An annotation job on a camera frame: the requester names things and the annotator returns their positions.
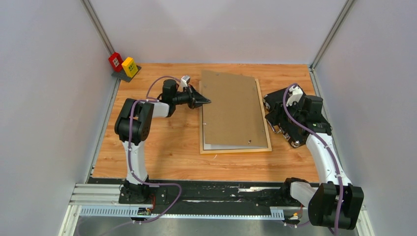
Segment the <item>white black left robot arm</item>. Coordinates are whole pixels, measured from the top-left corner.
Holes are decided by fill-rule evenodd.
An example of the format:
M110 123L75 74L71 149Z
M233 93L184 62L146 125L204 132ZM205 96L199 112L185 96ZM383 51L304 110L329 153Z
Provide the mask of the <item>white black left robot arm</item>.
M157 98L125 100L114 130L121 141L127 162L127 176L119 196L121 204L142 204L150 199L149 175L145 164L145 141L154 118L169 118L178 105L190 109L202 107L211 100L201 95L191 84L190 77L176 79L164 76L162 92Z

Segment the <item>landscape photo print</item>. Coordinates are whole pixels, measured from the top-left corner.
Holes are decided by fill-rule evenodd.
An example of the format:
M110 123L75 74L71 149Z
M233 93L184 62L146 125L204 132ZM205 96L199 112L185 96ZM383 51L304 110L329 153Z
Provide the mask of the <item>landscape photo print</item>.
M205 149L236 149L236 148L260 148L255 146L227 146L227 145L212 145L212 144L206 144L204 146Z

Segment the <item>light wooden picture frame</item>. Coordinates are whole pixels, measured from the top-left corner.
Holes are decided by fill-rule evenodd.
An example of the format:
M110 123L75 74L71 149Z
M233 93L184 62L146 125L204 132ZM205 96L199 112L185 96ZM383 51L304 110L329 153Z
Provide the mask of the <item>light wooden picture frame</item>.
M249 153L249 152L271 152L272 151L272 144L271 144L271 140L270 140L270 135L269 135L269 131L268 131L268 123L265 119L265 110L263 107L263 97L261 94L261 88L260 88L260 84L259 84L259 80L255 79L255 83L256 83L256 88L258 91L258 99L259 99L259 104L260 104L260 108L261 108L261 118L263 121L263 132L266 135L266 140L267 140L267 144L268 147L266 148L236 148L236 149L205 149L204 146L205 144L205 140L204 140L204 122L203 122L203 108L200 108L199 110L199 120L200 120L200 126L199 126L199 153L200 154L228 154L228 153Z

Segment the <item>brown cardboard backing sheet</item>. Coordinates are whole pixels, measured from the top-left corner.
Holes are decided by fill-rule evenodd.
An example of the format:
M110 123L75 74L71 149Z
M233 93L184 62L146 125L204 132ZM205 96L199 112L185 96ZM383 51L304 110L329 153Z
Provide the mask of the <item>brown cardboard backing sheet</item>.
M254 77L203 70L201 92L211 101L202 106L206 144L268 147Z

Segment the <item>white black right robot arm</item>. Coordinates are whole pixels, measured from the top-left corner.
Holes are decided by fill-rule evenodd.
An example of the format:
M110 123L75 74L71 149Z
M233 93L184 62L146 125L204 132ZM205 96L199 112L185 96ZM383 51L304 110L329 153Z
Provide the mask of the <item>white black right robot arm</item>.
M265 118L271 127L279 128L291 147L307 146L320 185L315 189L304 179L287 178L281 188L281 199L290 206L299 202L307 207L314 226L353 230L364 192L352 185L336 157L331 125L322 115L323 99L303 94L299 101L287 106L289 100L283 90L265 95L263 104L268 111Z

